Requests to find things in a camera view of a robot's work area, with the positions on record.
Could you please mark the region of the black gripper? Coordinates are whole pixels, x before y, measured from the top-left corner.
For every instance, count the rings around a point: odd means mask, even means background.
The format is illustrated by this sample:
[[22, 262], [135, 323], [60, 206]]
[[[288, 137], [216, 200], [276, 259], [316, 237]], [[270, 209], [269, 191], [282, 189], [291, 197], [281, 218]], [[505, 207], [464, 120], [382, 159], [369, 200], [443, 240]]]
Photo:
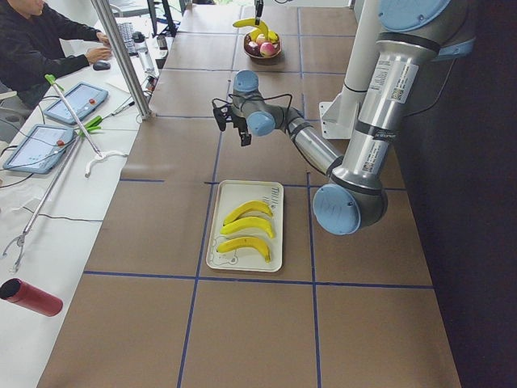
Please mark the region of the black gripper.
[[[263, 14], [263, 0], [254, 0], [254, 24], [259, 25]], [[213, 108], [213, 115], [217, 122], [218, 128], [221, 132], [226, 130], [226, 125], [231, 123], [234, 128], [237, 128], [241, 146], [249, 146], [251, 144], [252, 136], [247, 132], [247, 123], [244, 117], [236, 114], [231, 105], [225, 105]]]

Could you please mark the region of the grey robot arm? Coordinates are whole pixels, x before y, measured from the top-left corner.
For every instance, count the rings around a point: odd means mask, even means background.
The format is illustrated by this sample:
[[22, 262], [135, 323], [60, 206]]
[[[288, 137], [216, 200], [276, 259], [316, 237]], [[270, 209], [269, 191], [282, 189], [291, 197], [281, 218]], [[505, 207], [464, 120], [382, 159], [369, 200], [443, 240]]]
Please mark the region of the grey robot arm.
[[267, 103], [250, 70], [236, 74], [233, 92], [213, 115], [220, 129], [232, 123], [243, 145], [277, 129], [287, 134], [329, 179], [313, 198], [317, 222], [332, 234], [353, 234], [385, 214], [380, 173], [419, 70], [472, 51], [476, 11], [474, 1], [364, 2], [343, 88], [321, 116], [349, 137], [344, 154], [295, 108]]

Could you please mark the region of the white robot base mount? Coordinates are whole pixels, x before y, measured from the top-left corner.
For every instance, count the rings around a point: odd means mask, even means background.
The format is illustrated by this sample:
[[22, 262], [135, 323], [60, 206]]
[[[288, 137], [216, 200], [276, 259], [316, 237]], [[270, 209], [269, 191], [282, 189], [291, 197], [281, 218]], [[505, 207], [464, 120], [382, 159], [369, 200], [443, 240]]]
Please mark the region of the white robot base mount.
[[349, 139], [359, 118], [379, 57], [379, 4], [376, 0], [363, 2], [342, 90], [333, 101], [319, 103], [322, 135], [326, 139]]

